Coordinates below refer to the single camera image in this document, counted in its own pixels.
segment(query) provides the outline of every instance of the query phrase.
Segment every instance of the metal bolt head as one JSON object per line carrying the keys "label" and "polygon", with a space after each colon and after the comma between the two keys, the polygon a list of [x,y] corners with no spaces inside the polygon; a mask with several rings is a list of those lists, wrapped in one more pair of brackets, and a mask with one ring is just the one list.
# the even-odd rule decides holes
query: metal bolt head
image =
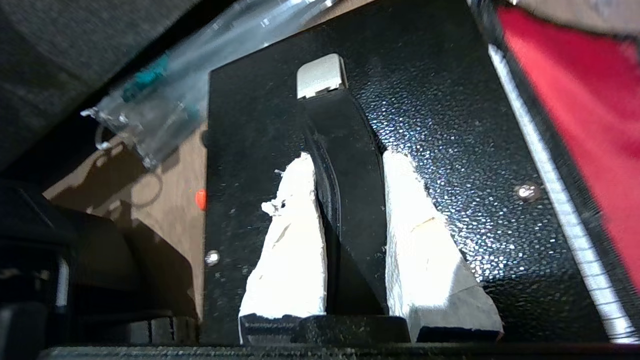
{"label": "metal bolt head", "polygon": [[540,187],[534,183],[526,183],[516,188],[516,194],[523,202],[535,201],[540,197]]}
{"label": "metal bolt head", "polygon": [[209,251],[207,255],[204,257],[204,263],[207,264],[207,266],[214,266],[219,261],[220,261],[220,254],[218,254],[218,252],[215,250]]}

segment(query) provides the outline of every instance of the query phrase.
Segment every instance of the orange dot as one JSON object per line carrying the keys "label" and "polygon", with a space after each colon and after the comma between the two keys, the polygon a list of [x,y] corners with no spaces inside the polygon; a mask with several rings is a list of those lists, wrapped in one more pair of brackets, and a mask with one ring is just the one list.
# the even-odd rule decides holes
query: orange dot
{"label": "orange dot", "polygon": [[207,209],[207,192],[204,189],[196,192],[196,205],[198,205],[198,208],[202,211]]}

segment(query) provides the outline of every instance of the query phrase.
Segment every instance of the clear plastic bag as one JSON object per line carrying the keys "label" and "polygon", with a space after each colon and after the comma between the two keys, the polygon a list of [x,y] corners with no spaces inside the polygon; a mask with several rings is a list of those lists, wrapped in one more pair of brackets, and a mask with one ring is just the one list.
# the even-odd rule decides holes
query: clear plastic bag
{"label": "clear plastic bag", "polygon": [[153,169],[206,120],[209,71],[297,33],[337,1],[238,0],[82,114]]}

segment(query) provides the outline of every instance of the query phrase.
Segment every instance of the white foam padding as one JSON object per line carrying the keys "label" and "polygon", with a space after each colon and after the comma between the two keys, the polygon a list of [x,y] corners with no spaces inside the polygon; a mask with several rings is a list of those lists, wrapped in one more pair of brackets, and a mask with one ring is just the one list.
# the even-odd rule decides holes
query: white foam padding
{"label": "white foam padding", "polygon": [[311,156],[303,152],[282,173],[276,198],[262,204],[271,225],[238,316],[324,314],[326,254],[315,179]]}
{"label": "white foam padding", "polygon": [[415,341],[420,329],[461,327],[502,332],[502,321],[462,258],[405,155],[383,155],[387,196],[387,302]]}

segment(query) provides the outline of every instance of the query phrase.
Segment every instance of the gray fabric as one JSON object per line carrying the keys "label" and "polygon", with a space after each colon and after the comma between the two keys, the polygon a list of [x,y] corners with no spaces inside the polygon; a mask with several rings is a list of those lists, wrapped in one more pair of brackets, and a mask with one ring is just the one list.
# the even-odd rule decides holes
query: gray fabric
{"label": "gray fabric", "polygon": [[0,1],[0,170],[197,2]]}

